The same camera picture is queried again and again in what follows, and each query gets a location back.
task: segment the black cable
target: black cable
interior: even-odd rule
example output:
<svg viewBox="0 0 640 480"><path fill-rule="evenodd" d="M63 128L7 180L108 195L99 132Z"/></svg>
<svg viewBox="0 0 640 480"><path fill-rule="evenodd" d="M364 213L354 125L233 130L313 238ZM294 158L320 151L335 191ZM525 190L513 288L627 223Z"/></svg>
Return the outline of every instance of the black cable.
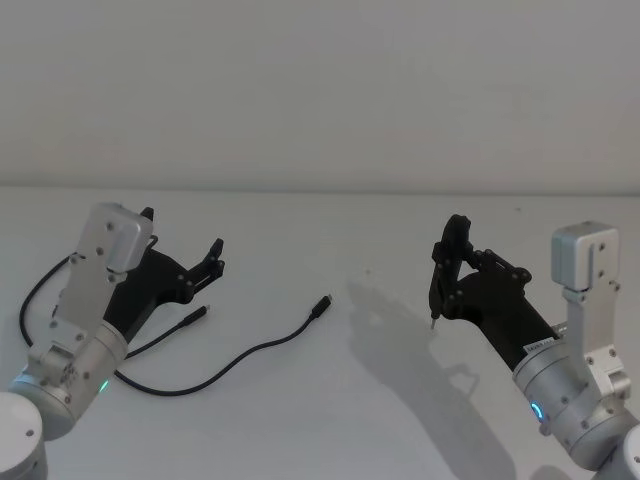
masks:
<svg viewBox="0 0 640 480"><path fill-rule="evenodd" d="M155 245L156 242L157 242L157 237L152 239L152 243L149 245L148 248ZM67 264L68 260L69 260L69 257L64 258L63 260L58 262L49 272L47 272L47 274L44 277L42 277L42 279L40 279L38 283L36 283L36 285L29 292L24 302L22 303L22 307L20 308L20 314L18 315L18 321L20 325L20 333L22 334L22 338L24 339L25 343L29 347L33 345L33 340L29 336L29 332L27 331L27 326L26 326L26 315L29 309L29 305L33 301L34 297L38 294L40 289L51 279L51 277L53 277L58 271L60 271L60 269L63 266ZM313 322L314 320L317 320L322 316L322 314L331 306L331 302L332 302L332 298L330 295L322 297L322 299L320 299L320 301L311 310L311 314L309 315L309 318L307 318L307 320L296 331L278 340L272 340L269 342L261 343L260 345L256 345L255 347L250 348L246 352L238 355L234 360L232 360L226 367L224 367L222 370L216 373L213 377L200 383L199 385L196 385L195 387L186 388L183 390L157 390L155 388L146 387L138 382L131 380L130 378L128 378L126 375L124 375L122 372L118 370L115 371L115 376L121 381L123 381L124 383L126 383L127 385L129 385L130 387L135 388L136 390L147 393L149 395L155 395L158 397L180 397L180 396L190 395L192 393L199 392L200 390L203 390L208 386L212 385L213 383L217 382L218 380L220 380L220 378L222 378L226 373L228 373L229 370L231 370L233 367L235 367L238 363L240 363L242 360L244 360L246 357L248 357L252 353L258 352L260 350L264 350L266 348L275 347L277 345L282 345L283 343L289 342L290 340L293 340L294 338L296 338L298 335L300 335L302 332L304 332L307 329L307 327L311 324L311 322ZM174 334L178 330L188 325L191 325L196 320L202 318L207 313L208 310L209 310L209 307L200 307L193 313L187 315L180 323L178 323L174 327L167 330L158 338L150 341L149 343L129 353L126 358L131 358L136 355L139 355L142 352L145 352L146 350L148 350L149 348L157 345L158 343L160 343L170 335Z"/></svg>
<svg viewBox="0 0 640 480"><path fill-rule="evenodd" d="M313 310L311 312L311 315L309 315L309 318L295 332L287 335L286 337L280 338L278 340L272 340L270 342L265 342L265 343L261 343L260 345L256 345L255 347L251 347L246 352L238 355L229 364L227 364L226 367L224 367L222 370L216 373L213 377L202 382L199 385L196 385L195 387L185 388L183 390L157 390L155 388L145 387L144 385L140 385L139 383L134 382L127 376L123 375L122 372L116 371L115 375L117 378L122 380L124 383L126 383L130 387L133 387L136 390L140 390L141 392L148 393L149 395L155 395L157 397L182 397L184 395L191 395L192 393L199 392L200 390L203 390L208 386L214 384L218 380L220 380L226 373L229 372L229 370L231 370L233 367L235 367L238 363L240 363L242 360L247 358L252 353L258 352L260 350L264 350L265 348L282 345L283 343L286 343L296 338L298 335L300 335L302 332L304 332L307 329L307 327L311 324L311 322L320 318L320 316L331 305L331 301L332 299L331 299L331 296L329 295L322 297L322 299L316 304L316 306L313 307Z"/></svg>
<svg viewBox="0 0 640 480"><path fill-rule="evenodd" d="M205 306L205 307L200 307L195 312L190 313L189 315L184 317L184 320L182 320L179 324L171 327L169 330L164 332L162 335L160 335L155 340L151 340L146 345L143 345L142 347L135 349L133 352L128 353L127 356L125 357L125 360L127 358L132 358L132 357L135 357L136 355L140 355L142 352L146 352L151 347L155 347L157 344L159 344L162 340L167 338L169 335L173 335L174 333L176 333L181 328L187 327L187 326L191 325L193 322L195 322L196 320L199 320L202 317L204 317L207 314L208 311L209 311L209 306L208 305Z"/></svg>

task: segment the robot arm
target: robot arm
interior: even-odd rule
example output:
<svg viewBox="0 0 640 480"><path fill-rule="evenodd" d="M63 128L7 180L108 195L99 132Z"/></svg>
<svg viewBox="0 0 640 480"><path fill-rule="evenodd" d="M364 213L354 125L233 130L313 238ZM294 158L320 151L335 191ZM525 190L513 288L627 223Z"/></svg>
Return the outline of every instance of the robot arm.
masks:
<svg viewBox="0 0 640 480"><path fill-rule="evenodd" d="M152 220L151 209L93 208L47 338L31 347L10 393L0 393L0 480L45 479L44 441L71 431L153 310L189 303L222 275L222 240L186 270L151 248Z"/></svg>
<svg viewBox="0 0 640 480"><path fill-rule="evenodd" d="M490 250L474 251L470 222L453 216L434 247L432 318L477 325L540 421L573 461L598 480L640 479L640 427L624 402L630 381L613 346L619 285L617 230L587 222L553 237L553 279L562 284L568 321L551 328L524 298L529 272ZM462 261L477 271L458 280Z"/></svg>

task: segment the white wall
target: white wall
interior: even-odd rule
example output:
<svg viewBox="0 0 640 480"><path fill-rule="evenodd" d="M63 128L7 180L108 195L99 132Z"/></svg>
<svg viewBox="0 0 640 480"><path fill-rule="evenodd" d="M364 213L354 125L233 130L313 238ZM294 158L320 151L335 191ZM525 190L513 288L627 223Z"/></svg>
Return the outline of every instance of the white wall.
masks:
<svg viewBox="0 0 640 480"><path fill-rule="evenodd" d="M2 0L0 183L640 192L637 0Z"/></svg>

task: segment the white table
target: white table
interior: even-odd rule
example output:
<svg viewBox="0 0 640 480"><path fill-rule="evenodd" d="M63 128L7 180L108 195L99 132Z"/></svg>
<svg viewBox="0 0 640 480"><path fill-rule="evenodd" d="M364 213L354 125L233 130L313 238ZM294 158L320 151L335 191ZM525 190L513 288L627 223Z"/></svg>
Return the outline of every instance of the white table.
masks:
<svg viewBox="0 0 640 480"><path fill-rule="evenodd" d="M258 353L219 384L163 399L112 382L67 437L48 445L53 480L574 480L510 372L463 321L428 324L433 243L453 213L471 240L530 269L527 296L550 323L565 318L550 280L554 229L585 219L621 228L623 291L616 341L640 384L640 199L266 195L0 189L0 381L26 359L17 312L32 285L76 246L91 204L156 209L157 248L183 264L213 240L227 269L192 306L160 308L136 344L194 306L213 313L125 372L187 387L245 348L296 328L331 293L302 337ZM48 314L64 275L34 302ZM640 396L630 401L640 413Z"/></svg>

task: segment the metal cylinder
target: metal cylinder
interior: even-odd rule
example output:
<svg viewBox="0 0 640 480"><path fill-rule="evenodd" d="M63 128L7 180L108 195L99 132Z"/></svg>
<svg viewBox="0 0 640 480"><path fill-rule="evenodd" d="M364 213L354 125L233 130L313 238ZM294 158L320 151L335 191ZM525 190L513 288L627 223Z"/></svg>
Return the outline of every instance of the metal cylinder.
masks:
<svg viewBox="0 0 640 480"><path fill-rule="evenodd" d="M42 418L29 400L0 393L0 480L45 480Z"/></svg>
<svg viewBox="0 0 640 480"><path fill-rule="evenodd" d="M593 480L640 480L640 427L627 434Z"/></svg>
<svg viewBox="0 0 640 480"><path fill-rule="evenodd" d="M541 432L555 436L586 470L598 470L638 423L623 400L594 400L562 341L528 355L514 370L513 379L538 416Z"/></svg>
<svg viewBox="0 0 640 480"><path fill-rule="evenodd" d="M23 373L12 382L10 391L36 405L42 415L44 439L55 440L73 428L126 355L124 337L102 322L96 336L65 368L58 381Z"/></svg>

